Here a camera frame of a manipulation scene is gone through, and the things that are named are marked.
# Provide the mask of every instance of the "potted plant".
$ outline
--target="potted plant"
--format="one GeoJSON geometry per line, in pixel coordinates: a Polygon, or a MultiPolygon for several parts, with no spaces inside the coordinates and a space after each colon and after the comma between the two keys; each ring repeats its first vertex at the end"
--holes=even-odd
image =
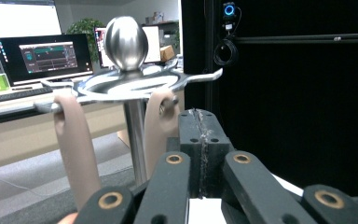
{"type": "Polygon", "coordinates": [[[94,40],[94,27],[104,27],[101,21],[85,18],[74,22],[66,31],[68,35],[85,34],[89,44],[89,56],[92,62],[98,62],[97,45],[94,40]]]}
{"type": "Polygon", "coordinates": [[[179,31],[179,24],[177,25],[176,29],[173,31],[173,46],[177,49],[180,46],[180,31],[179,31]]]}

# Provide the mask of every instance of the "beige gripper pad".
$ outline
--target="beige gripper pad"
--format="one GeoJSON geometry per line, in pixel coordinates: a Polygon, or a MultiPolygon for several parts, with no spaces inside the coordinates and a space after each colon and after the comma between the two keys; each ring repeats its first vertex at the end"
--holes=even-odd
{"type": "Polygon", "coordinates": [[[76,208],[80,211],[89,197],[101,189],[89,125],[73,95],[57,95],[54,102],[63,109],[54,114],[55,131],[76,208]]]}
{"type": "Polygon", "coordinates": [[[167,138],[178,136],[179,105],[166,106],[160,115],[160,106],[171,101],[174,93],[168,88],[155,90],[145,112],[145,168],[150,179],[159,157],[167,152],[167,138]]]}

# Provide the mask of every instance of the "black cable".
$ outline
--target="black cable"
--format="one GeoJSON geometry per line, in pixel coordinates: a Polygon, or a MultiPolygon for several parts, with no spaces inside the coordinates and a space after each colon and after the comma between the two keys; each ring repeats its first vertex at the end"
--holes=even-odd
{"type": "Polygon", "coordinates": [[[224,38],[214,49],[213,60],[217,65],[232,66],[238,59],[238,49],[229,38],[224,38]]]}

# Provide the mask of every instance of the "keyboard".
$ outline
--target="keyboard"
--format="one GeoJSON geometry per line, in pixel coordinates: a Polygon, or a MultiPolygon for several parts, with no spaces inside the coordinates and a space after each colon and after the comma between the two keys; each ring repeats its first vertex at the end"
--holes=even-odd
{"type": "Polygon", "coordinates": [[[36,95],[41,95],[41,94],[47,94],[47,93],[51,93],[51,92],[53,92],[53,89],[48,86],[42,87],[42,88],[37,88],[37,89],[30,89],[27,91],[16,91],[16,92],[11,92],[8,94],[0,95],[0,102],[17,100],[20,98],[36,96],[36,95]]]}

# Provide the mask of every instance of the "cardboard box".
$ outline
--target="cardboard box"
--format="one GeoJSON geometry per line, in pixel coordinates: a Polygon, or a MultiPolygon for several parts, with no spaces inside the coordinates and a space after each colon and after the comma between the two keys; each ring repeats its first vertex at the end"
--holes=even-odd
{"type": "Polygon", "coordinates": [[[171,59],[171,58],[173,58],[173,56],[175,56],[175,53],[173,52],[172,45],[160,48],[159,53],[161,55],[162,62],[167,62],[169,59],[171,59]]]}

